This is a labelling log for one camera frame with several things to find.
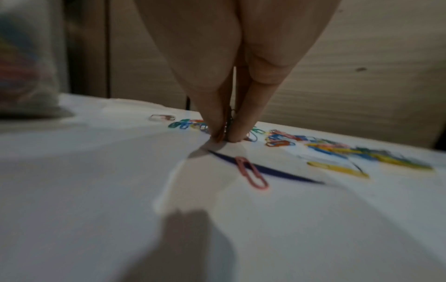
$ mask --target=wooden wall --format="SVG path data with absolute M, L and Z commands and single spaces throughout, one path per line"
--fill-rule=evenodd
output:
M 185 105 L 129 0 L 111 0 L 111 96 Z M 431 147 L 446 122 L 446 1 L 344 0 L 262 121 Z

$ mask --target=plastic bag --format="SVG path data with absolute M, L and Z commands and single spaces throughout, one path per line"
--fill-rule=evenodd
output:
M 52 54 L 48 0 L 0 1 L 0 115 L 65 116 Z

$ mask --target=hand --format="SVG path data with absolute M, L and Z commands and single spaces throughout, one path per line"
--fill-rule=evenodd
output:
M 135 0 L 147 30 L 212 136 L 236 67 L 237 142 L 317 40 L 340 0 Z

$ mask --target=white table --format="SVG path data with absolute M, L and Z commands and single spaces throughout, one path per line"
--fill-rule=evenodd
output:
M 259 122 L 434 167 L 358 159 L 370 179 L 313 169 L 334 184 L 266 176 L 259 191 L 200 150 L 205 133 L 148 120 L 196 112 L 61 104 L 75 116 L 0 124 L 0 281 L 446 281 L 444 153 Z M 307 153 L 262 140 L 222 150 L 293 170 Z

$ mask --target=table surface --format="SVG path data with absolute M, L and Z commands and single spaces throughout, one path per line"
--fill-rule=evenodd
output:
M 365 179 L 299 166 L 317 155 L 300 144 L 219 148 L 327 183 L 266 176 L 259 191 L 206 151 L 207 134 L 149 119 L 196 112 L 68 94 L 61 105 L 75 115 L 0 124 L 1 281 L 446 281 L 444 153 L 259 122 L 433 167 L 355 159 Z

